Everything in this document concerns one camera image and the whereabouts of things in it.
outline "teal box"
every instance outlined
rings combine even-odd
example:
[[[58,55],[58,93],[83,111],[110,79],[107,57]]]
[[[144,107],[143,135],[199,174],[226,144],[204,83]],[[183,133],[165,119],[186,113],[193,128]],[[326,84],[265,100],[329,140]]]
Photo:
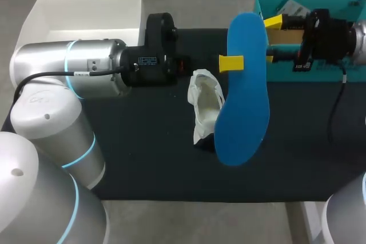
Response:
[[[288,0],[256,0],[254,12],[267,19],[277,15]],[[356,22],[366,19],[366,0],[294,0],[309,10],[329,9],[332,18]],[[296,50],[300,45],[276,45],[281,50]],[[355,66],[348,58],[343,60],[347,70],[347,81],[366,82],[366,66]],[[311,71],[293,72],[292,62],[267,64],[268,82],[339,82],[342,72],[337,66],[314,61]]]

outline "white sneaker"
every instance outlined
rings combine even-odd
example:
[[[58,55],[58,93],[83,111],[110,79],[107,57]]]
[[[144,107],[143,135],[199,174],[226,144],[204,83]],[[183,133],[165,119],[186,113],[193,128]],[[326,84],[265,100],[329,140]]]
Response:
[[[216,77],[206,69],[193,72],[188,87],[188,102],[194,106],[196,126],[193,143],[213,133],[216,119],[225,102]]]

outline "yellow clip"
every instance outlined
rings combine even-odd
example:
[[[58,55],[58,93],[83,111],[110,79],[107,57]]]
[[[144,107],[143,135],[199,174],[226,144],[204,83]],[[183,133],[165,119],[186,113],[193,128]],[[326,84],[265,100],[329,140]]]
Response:
[[[282,14],[279,14],[275,17],[270,17],[270,18],[264,20],[264,26],[266,29],[281,30]]]
[[[244,57],[242,55],[236,57],[218,56],[218,68],[223,71],[243,71]]]
[[[267,55],[267,56],[265,57],[265,60],[266,60],[267,62],[272,63],[272,61],[273,61],[273,56],[272,56],[272,55]]]

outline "metal cylinder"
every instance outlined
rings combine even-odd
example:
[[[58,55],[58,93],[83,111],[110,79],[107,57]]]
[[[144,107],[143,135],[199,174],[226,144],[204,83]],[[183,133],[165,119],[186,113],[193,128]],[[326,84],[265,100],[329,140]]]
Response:
[[[327,244],[366,243],[365,180],[362,174],[325,204],[321,223]]]
[[[10,78],[14,87],[29,75],[47,71],[105,71],[120,65],[126,45],[119,39],[27,44],[14,52]],[[78,98],[114,97],[129,88],[120,74],[100,77],[56,77]]]
[[[17,134],[88,189],[102,179],[105,161],[97,138],[80,101],[60,81],[42,78],[27,84],[10,119]]]
[[[356,34],[356,46],[351,61],[356,65],[366,65],[366,21],[358,21],[352,28]]]
[[[27,139],[0,133],[0,243],[107,244],[101,203]]]

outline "white box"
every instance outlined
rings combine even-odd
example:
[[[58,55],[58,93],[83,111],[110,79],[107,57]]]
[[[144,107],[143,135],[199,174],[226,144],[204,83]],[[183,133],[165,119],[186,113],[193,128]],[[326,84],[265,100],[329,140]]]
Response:
[[[143,45],[145,28],[142,0],[37,0],[15,50],[29,43],[104,38]]]

